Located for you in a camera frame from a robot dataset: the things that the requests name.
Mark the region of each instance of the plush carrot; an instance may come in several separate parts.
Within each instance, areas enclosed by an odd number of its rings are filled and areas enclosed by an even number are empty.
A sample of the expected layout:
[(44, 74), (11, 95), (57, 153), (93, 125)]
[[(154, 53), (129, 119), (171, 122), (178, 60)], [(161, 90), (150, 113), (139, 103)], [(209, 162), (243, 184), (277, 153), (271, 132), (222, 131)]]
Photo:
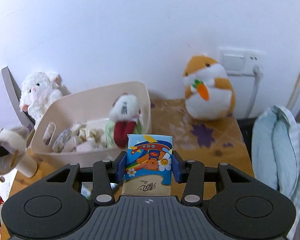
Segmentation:
[(207, 87), (204, 85), (202, 81), (197, 79), (194, 80), (194, 84), (192, 85), (199, 93), (199, 95), (206, 101), (209, 100), (209, 92)]

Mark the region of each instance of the white lamb plush toy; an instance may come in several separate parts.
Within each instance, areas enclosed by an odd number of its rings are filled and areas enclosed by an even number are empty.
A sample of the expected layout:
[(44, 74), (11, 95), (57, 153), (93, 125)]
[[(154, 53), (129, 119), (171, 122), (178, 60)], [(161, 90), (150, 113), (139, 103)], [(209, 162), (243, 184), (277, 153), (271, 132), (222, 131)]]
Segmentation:
[(35, 120), (36, 130), (49, 106), (62, 97), (61, 77), (56, 73), (35, 72), (26, 77), (21, 86), (20, 109), (28, 111)]

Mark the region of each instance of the tissue packet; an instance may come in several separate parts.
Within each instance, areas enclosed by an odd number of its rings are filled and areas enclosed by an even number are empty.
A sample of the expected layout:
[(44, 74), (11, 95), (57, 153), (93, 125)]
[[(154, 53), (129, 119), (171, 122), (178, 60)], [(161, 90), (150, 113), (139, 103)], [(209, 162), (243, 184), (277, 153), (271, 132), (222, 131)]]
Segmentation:
[(130, 134), (123, 195), (170, 196), (172, 137)]

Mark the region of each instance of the white cable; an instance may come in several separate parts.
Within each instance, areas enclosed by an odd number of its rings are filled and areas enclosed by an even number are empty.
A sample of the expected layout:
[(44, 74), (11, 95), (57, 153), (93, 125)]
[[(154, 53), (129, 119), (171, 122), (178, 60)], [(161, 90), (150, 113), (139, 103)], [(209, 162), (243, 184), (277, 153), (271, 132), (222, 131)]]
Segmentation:
[(248, 104), (246, 114), (244, 116), (245, 118), (249, 118), (249, 115), (251, 114), (252, 108), (254, 106), (254, 102), (256, 101), (259, 85), (260, 85), (261, 79), (263, 77), (262, 66), (254, 65), (253, 66), (253, 74), (254, 74), (254, 83), (253, 83), (252, 95), (250, 98), (250, 102)]

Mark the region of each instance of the gray gripper base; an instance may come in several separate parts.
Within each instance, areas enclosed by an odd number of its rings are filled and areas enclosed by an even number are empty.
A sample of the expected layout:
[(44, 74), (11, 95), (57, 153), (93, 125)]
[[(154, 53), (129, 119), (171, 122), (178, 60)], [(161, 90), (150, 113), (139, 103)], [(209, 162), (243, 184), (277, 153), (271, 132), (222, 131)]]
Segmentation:
[(85, 225), (59, 239), (229, 240), (234, 238), (222, 234), (210, 225), (199, 208), (183, 206), (174, 196), (121, 196), (120, 201), (112, 206), (96, 208)]

